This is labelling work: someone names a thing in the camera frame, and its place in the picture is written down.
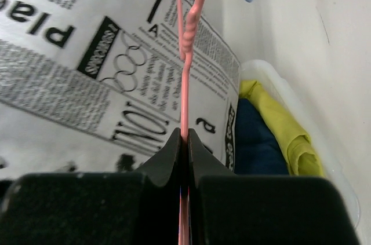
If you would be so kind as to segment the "pink hanger with newsprint trousers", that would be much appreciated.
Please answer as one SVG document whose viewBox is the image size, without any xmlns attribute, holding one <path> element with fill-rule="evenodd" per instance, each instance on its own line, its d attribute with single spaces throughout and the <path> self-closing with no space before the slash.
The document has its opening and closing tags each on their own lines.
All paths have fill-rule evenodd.
<svg viewBox="0 0 371 245">
<path fill-rule="evenodd" d="M 177 0 L 177 17 L 179 33 L 179 54 L 184 61 L 181 76 L 181 112 L 180 112 L 180 214 L 179 244 L 189 244 L 189 195 L 188 195 L 188 114 L 189 114 L 189 81 L 193 58 L 193 47 L 205 0 L 194 0 L 194 4 L 184 17 L 182 0 Z"/>
</svg>

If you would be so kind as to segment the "navy blue denim trousers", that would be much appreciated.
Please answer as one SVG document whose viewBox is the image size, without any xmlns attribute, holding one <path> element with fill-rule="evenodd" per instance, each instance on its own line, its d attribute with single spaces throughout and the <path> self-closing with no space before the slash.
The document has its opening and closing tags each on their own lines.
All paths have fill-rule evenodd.
<svg viewBox="0 0 371 245">
<path fill-rule="evenodd" d="M 288 175 L 281 149 L 253 104 L 240 98 L 235 124 L 235 174 Z"/>
</svg>

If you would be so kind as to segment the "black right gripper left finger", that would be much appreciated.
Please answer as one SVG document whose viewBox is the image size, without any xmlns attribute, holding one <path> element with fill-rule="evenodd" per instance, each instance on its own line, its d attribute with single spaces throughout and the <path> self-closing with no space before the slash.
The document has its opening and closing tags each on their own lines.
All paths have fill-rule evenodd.
<svg viewBox="0 0 371 245">
<path fill-rule="evenodd" d="M 2 244 L 177 244 L 180 130 L 125 173 L 31 173 L 1 204 Z"/>
</svg>

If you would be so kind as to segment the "yellow trousers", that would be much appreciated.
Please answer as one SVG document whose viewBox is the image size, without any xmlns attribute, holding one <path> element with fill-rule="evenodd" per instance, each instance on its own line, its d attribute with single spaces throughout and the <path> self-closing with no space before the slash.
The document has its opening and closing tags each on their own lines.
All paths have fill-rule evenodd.
<svg viewBox="0 0 371 245">
<path fill-rule="evenodd" d="M 307 131 L 277 102 L 257 80 L 242 81 L 239 97 L 248 99 L 258 110 L 281 149 L 291 175 L 324 177 L 321 159 Z"/>
</svg>

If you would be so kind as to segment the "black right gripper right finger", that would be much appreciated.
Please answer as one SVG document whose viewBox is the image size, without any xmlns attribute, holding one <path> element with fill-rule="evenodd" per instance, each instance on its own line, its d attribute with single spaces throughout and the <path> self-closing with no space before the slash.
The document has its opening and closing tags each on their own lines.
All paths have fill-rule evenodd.
<svg viewBox="0 0 371 245">
<path fill-rule="evenodd" d="M 236 175 L 188 134 L 192 244 L 358 244 L 340 192 L 321 177 Z"/>
</svg>

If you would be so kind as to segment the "newsprint patterned trousers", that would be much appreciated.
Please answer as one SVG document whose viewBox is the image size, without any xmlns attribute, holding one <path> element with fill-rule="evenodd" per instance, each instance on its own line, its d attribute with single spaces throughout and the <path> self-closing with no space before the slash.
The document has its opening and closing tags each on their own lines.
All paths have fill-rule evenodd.
<svg viewBox="0 0 371 245">
<path fill-rule="evenodd" d="M 205 0 L 1 0 L 1 179 L 129 171 L 188 122 L 235 168 L 241 64 Z"/>
</svg>

